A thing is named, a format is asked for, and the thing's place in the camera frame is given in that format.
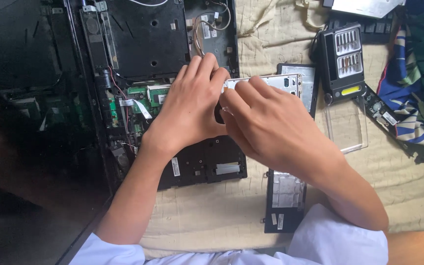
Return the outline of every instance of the white shirt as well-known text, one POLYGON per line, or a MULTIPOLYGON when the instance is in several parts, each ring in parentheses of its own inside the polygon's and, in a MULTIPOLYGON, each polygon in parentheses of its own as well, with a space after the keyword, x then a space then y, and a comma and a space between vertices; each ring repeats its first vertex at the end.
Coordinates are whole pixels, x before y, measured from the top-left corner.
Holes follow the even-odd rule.
MULTIPOLYGON (((387 239, 342 220, 320 204, 313 206, 294 234, 287 253, 274 256, 254 250, 187 253, 147 262, 147 265, 386 265, 387 239)), ((70 265, 143 265, 139 245, 114 245, 91 234, 70 265)))

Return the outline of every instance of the left hand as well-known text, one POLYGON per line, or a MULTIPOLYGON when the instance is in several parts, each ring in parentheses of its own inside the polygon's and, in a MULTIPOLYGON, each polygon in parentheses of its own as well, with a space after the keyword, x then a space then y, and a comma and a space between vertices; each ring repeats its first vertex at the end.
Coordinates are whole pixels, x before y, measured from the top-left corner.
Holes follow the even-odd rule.
POLYGON ((223 83, 229 78, 228 71, 219 68, 214 54, 194 56, 171 85, 160 114, 142 139, 142 146, 155 147, 173 157, 186 146, 226 135, 225 125, 215 120, 214 108, 223 83))

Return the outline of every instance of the right hand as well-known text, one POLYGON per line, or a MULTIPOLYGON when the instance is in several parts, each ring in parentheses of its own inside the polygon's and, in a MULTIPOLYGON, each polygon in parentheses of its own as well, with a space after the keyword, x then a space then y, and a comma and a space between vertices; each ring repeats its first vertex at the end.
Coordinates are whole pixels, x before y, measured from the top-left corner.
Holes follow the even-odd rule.
POLYGON ((318 129, 302 101, 252 77, 220 97, 228 135, 243 152, 271 169, 311 185, 346 164, 338 147, 318 129))

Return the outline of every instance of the keyboard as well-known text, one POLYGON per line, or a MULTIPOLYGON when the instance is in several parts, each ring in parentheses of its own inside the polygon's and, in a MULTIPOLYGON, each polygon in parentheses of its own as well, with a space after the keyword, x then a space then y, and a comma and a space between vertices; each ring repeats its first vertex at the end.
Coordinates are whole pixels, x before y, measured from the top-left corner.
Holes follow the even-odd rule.
POLYGON ((358 22, 361 24, 361 40, 363 44, 387 44, 391 40, 393 18, 394 11, 381 19, 348 13, 330 12, 328 29, 339 28, 358 22))

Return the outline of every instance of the hand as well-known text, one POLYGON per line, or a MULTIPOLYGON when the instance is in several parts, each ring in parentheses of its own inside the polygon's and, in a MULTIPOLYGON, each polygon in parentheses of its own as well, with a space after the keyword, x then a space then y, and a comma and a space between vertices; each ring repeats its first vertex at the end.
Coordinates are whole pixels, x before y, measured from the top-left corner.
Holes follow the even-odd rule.
POLYGON ((193 57, 178 73, 142 144, 157 145, 173 156, 186 146, 227 134, 225 125, 215 121, 214 108, 229 78, 214 54, 193 57))
POLYGON ((315 185, 346 163, 338 147, 323 135, 295 95, 258 77, 239 82, 220 97, 228 135, 258 162, 315 185))

